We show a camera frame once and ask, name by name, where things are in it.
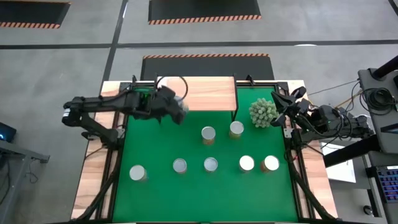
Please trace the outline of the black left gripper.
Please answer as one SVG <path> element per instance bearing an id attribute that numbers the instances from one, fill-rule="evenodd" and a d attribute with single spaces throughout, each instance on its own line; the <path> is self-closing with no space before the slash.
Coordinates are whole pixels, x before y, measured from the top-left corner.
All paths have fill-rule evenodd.
<path id="1" fill-rule="evenodd" d="M 167 86 L 159 87 L 150 104 L 150 116 L 155 118 L 160 124 L 164 116 L 170 115 L 175 124 L 182 124 L 187 112 L 181 110 L 181 101 L 186 96 L 186 88 L 170 89 Z"/>

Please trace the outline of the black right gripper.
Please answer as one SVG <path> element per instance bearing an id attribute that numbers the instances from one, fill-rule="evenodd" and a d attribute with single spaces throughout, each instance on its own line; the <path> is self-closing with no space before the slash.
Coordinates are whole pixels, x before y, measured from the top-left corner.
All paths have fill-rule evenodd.
<path id="1" fill-rule="evenodd" d="M 271 121 L 271 126 L 285 126 L 286 116 L 293 120 L 297 125 L 305 125 L 311 102 L 306 99 L 296 101 L 293 96 L 281 95 L 276 91 L 273 91 L 271 96 L 276 108 L 285 108 L 283 113 Z"/>

